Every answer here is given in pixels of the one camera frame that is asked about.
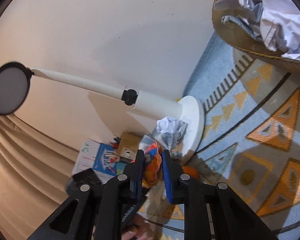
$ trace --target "curtain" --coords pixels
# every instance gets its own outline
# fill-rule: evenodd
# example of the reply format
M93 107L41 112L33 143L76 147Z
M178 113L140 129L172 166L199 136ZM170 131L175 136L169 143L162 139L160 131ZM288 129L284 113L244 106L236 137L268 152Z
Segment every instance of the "curtain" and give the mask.
M25 124L0 116L0 231L25 240L67 198L78 152Z

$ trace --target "finger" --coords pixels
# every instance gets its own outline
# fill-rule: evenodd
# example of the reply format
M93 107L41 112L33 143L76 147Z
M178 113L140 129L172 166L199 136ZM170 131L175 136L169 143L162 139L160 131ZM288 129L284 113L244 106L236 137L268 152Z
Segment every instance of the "finger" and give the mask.
M134 237L138 232L138 229L135 227L129 228L129 230L122 234L121 240L129 240Z
M134 214L133 216L133 222L136 224L136 225L142 225L144 223L145 219L140 216L139 214Z
M138 238L138 240L153 240L153 239L154 239L154 232L151 229L144 232L143 235Z
M149 229L150 229L149 223L143 222L143 224L141 224L138 227L138 233L136 234L136 237L142 236L144 234L144 232L148 231Z

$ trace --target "metal rivet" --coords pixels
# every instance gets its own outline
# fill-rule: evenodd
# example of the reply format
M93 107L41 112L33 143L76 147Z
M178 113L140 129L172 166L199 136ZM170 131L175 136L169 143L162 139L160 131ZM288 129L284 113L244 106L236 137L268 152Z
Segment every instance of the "metal rivet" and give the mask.
M125 175L125 174L120 174L119 176L118 176L118 180L120 180L120 181L123 181L123 180L126 180L128 177Z
M90 186L88 184L83 184L80 187L80 190L83 191L83 192L88 191L89 189L90 189Z
M180 178L181 178L182 180L188 180L188 179L190 179L190 175L183 173L183 174L180 176Z
M218 184L218 187L219 187L219 189L227 189L227 188L228 188L228 185L227 185L226 183L224 183L224 182L220 182L220 183Z

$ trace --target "wall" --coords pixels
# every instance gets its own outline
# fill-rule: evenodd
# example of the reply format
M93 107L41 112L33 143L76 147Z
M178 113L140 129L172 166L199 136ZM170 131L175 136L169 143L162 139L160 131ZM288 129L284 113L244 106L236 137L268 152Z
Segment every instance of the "wall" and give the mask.
M213 0L13 0L0 66L19 61L118 88L179 98L212 34ZM17 117L74 148L144 133L155 119L123 102L33 77Z

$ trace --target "lamp base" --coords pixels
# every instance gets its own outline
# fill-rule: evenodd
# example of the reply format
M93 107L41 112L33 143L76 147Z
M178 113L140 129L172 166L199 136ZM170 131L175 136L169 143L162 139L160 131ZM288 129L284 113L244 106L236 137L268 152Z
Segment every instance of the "lamp base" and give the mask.
M182 98L179 104L182 105L179 119L188 124L183 136L181 165L184 165L194 155L202 139L205 114L202 103L193 96Z

